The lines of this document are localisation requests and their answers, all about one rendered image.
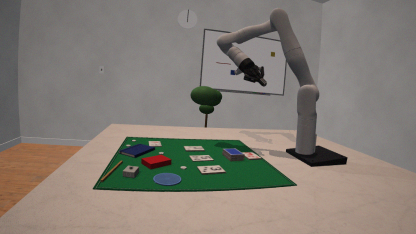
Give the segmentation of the thin wooden stick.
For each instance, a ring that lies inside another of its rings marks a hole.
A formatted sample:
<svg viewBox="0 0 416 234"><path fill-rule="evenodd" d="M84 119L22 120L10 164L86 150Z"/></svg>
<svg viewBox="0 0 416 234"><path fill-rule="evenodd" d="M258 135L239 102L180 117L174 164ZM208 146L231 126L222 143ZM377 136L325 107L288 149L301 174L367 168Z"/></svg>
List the thin wooden stick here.
<svg viewBox="0 0 416 234"><path fill-rule="evenodd" d="M121 164L123 163L123 160L121 160L114 168L112 168L101 180L100 182L103 182L106 180Z"/></svg>

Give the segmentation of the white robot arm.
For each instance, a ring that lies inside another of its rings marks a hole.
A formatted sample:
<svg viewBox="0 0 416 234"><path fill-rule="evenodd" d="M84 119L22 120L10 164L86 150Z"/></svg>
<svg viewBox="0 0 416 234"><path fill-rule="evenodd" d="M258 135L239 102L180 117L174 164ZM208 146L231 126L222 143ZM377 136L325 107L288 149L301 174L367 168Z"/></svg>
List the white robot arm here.
<svg viewBox="0 0 416 234"><path fill-rule="evenodd" d="M281 8L275 8L270 13L270 20L259 25L242 28L236 32L226 33L218 37L216 43L238 67L234 73L239 75L240 63L249 58L232 43L242 44L255 37L277 31L285 59L295 74L300 89L297 93L297 133L295 152L302 155L311 155L316 150L316 101L319 99L319 90L310 73L305 55L292 30L287 13Z"/></svg>

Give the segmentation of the blue round coaster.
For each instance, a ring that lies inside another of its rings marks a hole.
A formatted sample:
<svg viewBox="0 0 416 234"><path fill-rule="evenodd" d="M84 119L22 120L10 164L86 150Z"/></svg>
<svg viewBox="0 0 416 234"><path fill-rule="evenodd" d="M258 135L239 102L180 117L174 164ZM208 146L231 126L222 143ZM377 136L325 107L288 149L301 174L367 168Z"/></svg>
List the blue round coaster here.
<svg viewBox="0 0 416 234"><path fill-rule="evenodd" d="M174 173L160 173L153 177L153 181L162 186L174 186L182 181L182 178Z"/></svg>

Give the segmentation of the red flat box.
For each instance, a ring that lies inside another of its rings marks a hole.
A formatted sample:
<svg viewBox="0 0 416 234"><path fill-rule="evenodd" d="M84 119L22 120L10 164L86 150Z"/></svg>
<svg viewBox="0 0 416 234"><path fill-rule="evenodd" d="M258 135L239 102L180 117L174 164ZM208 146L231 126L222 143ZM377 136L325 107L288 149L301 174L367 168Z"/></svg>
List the red flat box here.
<svg viewBox="0 0 416 234"><path fill-rule="evenodd" d="M172 160L164 155L156 155L141 159L141 163L149 169L160 168L172 164Z"/></svg>

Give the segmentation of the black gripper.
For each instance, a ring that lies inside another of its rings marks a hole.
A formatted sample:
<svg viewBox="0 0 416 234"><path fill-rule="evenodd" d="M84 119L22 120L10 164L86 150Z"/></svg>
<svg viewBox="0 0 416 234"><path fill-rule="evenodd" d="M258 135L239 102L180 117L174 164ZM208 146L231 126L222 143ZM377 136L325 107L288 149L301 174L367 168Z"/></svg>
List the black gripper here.
<svg viewBox="0 0 416 234"><path fill-rule="evenodd" d="M261 86L265 87L267 82L263 79L264 77L264 67L258 67L250 58L244 59L240 65L239 69L244 73L244 80L249 82L259 82Z"/></svg>

